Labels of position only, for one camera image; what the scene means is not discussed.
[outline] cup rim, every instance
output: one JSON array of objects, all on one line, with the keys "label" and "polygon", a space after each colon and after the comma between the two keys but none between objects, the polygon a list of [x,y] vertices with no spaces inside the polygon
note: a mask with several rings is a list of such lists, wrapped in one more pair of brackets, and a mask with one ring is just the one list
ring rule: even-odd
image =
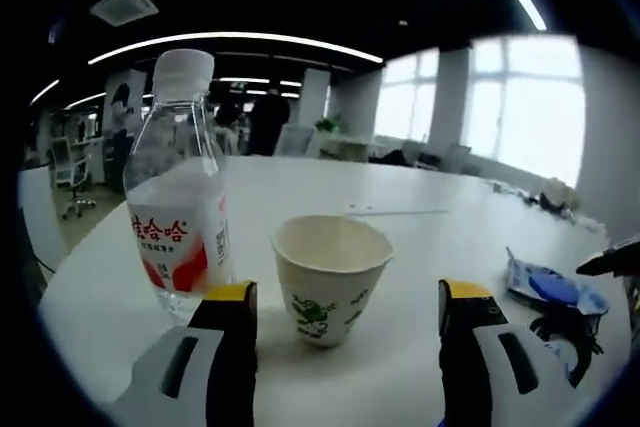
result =
[{"label": "cup rim", "polygon": [[[292,220],[318,218],[318,217],[330,217],[330,218],[333,218],[333,219],[343,219],[343,220],[347,220],[349,222],[353,222],[355,224],[359,224],[361,226],[365,226],[366,228],[373,230],[381,238],[383,238],[384,241],[387,243],[387,245],[389,247],[389,254],[387,254],[385,257],[383,257],[382,260],[380,262],[377,262],[375,265],[368,265],[368,266],[366,266],[366,267],[364,267],[362,269],[358,269],[358,270],[320,269],[318,267],[314,267],[313,265],[309,265],[309,264],[305,264],[305,263],[302,263],[302,262],[293,261],[289,256],[285,255],[285,253],[282,251],[282,249],[278,248],[278,245],[277,245],[277,242],[276,242],[276,235],[278,234],[280,229],[282,229],[288,222],[290,222]],[[269,236],[269,239],[271,241],[271,247],[276,252],[276,255],[282,256],[285,260],[287,260],[290,264],[292,264],[295,267],[312,270],[312,271],[318,272],[318,273],[339,274],[339,275],[362,274],[363,272],[368,272],[370,270],[374,270],[374,269],[377,269],[377,268],[384,267],[393,258],[393,255],[395,254],[395,250],[393,248],[393,244],[391,243],[391,241],[387,238],[387,236],[383,232],[381,232],[380,230],[376,229],[375,227],[371,227],[366,222],[361,222],[359,220],[352,219],[351,217],[349,217],[347,215],[323,215],[323,214],[318,214],[318,215],[298,215],[298,216],[295,216],[295,217],[290,217],[289,219],[285,220],[280,225],[278,225],[278,227],[275,228],[273,233]]]}]

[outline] plastic water bottle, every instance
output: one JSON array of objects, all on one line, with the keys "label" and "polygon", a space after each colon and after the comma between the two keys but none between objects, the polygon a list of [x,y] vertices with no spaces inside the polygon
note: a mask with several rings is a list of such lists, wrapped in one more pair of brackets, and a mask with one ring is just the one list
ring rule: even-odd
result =
[{"label": "plastic water bottle", "polygon": [[205,118],[213,57],[162,54],[154,103],[124,169],[131,225],[160,303],[189,322],[212,284],[235,280],[229,256],[222,151]]}]

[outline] bottle label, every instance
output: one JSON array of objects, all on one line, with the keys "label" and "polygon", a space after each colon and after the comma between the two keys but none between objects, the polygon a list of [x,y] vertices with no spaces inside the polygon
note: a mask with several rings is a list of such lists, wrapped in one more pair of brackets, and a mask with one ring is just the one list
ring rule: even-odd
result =
[{"label": "bottle label", "polygon": [[149,279],[172,292],[205,292],[227,283],[225,197],[209,208],[129,204],[131,226]]}]

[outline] air vent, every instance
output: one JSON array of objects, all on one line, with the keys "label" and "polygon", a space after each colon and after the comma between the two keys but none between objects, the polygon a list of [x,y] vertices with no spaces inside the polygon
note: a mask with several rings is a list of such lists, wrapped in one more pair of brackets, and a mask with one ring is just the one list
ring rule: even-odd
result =
[{"label": "air vent", "polygon": [[113,27],[158,13],[151,0],[101,0],[90,12]]}]

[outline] floor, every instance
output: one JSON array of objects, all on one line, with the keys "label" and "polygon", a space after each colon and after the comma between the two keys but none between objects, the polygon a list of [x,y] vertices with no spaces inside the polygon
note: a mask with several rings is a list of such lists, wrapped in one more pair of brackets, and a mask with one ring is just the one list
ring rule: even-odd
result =
[{"label": "floor", "polygon": [[[64,209],[71,200],[71,190],[65,187],[59,187],[53,192],[53,201],[56,205],[60,229],[67,242],[69,252],[124,200],[123,195],[116,194],[103,185],[93,185],[85,192],[81,192],[79,197],[95,200],[96,206],[94,208],[85,208],[82,211],[81,217],[77,217],[72,210],[69,212],[67,218],[63,219],[62,214],[64,213]],[[44,269],[43,274],[47,282],[53,276],[51,272]]]}]

